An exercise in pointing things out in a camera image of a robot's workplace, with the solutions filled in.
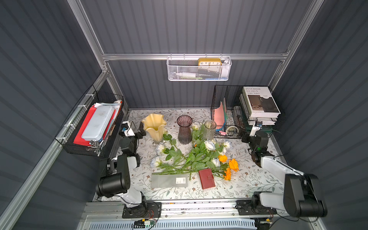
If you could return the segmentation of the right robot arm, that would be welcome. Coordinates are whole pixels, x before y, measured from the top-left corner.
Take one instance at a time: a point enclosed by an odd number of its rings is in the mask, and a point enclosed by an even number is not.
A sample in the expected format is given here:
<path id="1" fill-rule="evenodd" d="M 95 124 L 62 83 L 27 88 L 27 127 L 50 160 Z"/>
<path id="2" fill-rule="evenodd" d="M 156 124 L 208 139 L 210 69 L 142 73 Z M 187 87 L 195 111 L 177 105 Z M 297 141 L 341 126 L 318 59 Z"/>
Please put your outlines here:
<path id="1" fill-rule="evenodd" d="M 278 161 L 268 151 L 268 134 L 261 130 L 243 133 L 241 139 L 249 144 L 253 162 L 282 182 L 284 192 L 254 192 L 250 202 L 238 200 L 236 208 L 240 215 L 247 209 L 253 213 L 259 213 L 259 209 L 276 209 L 295 218 L 327 216 L 328 208 L 316 175 L 303 173 Z"/>

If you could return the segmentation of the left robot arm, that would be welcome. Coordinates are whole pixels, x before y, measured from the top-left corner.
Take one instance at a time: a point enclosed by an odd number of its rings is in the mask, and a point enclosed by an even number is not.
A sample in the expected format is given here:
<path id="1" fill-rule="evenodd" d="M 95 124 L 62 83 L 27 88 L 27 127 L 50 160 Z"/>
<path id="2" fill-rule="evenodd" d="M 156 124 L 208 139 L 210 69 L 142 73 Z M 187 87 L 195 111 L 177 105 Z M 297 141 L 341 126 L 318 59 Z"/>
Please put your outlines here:
<path id="1" fill-rule="evenodd" d="M 95 186 L 99 197 L 118 198 L 128 212 L 147 211 L 147 201 L 142 192 L 131 186 L 129 171 L 140 166 L 137 153 L 139 140 L 146 136 L 143 123 L 136 128 L 133 122 L 124 121 L 116 139 L 118 147 L 113 148 L 108 158 L 100 160 L 100 176 Z"/>

